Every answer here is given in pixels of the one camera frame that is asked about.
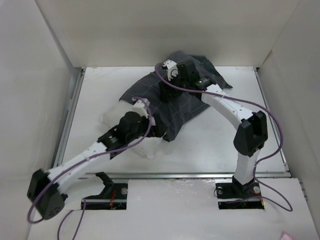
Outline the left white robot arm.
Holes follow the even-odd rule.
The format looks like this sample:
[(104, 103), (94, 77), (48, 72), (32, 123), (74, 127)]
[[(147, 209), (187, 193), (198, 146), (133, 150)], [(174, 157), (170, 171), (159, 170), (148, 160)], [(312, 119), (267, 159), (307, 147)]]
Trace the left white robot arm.
[(55, 217), (65, 206), (68, 197), (66, 190), (84, 176), (90, 167), (101, 165), (104, 161), (103, 156), (113, 159), (127, 149), (135, 147), (145, 138), (163, 137), (167, 130), (158, 115), (141, 116), (129, 111), (117, 125), (67, 163), (47, 171), (36, 170), (32, 174), (27, 191), (27, 197), (32, 203), (27, 221), (36, 224), (36, 221), (31, 219), (33, 210), (38, 211), (42, 221)]

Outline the dark grey checked pillowcase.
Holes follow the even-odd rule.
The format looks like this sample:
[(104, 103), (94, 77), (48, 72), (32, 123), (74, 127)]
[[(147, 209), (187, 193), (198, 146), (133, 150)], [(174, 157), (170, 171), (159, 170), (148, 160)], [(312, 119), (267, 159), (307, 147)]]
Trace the dark grey checked pillowcase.
[[(167, 59), (176, 63), (191, 60), (194, 62), (201, 77), (213, 79), (223, 90), (233, 88), (204, 55), (189, 55), (183, 51), (176, 51), (170, 54)], [(202, 113), (209, 105), (187, 92), (182, 92), (180, 96), (171, 102), (161, 101), (163, 85), (164, 83), (153, 71), (133, 84), (120, 97), (120, 100), (133, 105), (135, 103), (133, 97), (147, 99), (150, 102), (149, 108), (156, 122), (156, 125), (151, 127), (147, 136), (171, 142), (177, 137), (185, 123)]]

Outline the white pillow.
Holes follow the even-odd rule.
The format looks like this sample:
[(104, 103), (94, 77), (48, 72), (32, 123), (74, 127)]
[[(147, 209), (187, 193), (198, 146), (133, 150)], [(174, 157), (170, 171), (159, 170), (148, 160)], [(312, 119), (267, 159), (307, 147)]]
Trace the white pillow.
[(133, 101), (130, 104), (119, 100), (103, 114), (101, 121), (108, 126), (108, 131), (98, 141), (107, 151), (134, 145), (132, 149), (136, 153), (152, 159), (168, 128), (159, 115), (148, 113), (150, 102), (146, 98)]

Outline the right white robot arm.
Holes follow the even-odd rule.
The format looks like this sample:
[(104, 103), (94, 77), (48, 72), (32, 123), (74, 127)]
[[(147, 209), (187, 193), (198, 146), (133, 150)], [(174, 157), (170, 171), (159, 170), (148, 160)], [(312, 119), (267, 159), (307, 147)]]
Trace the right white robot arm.
[(168, 87), (167, 99), (187, 92), (214, 108), (233, 125), (236, 130), (233, 145), (238, 154), (231, 190), (237, 197), (245, 196), (254, 184), (254, 167), (268, 139), (265, 113), (253, 112), (232, 100), (213, 78), (202, 76), (191, 60), (180, 63), (166, 60), (155, 67), (157, 75), (159, 68), (166, 72), (166, 77), (160, 80)]

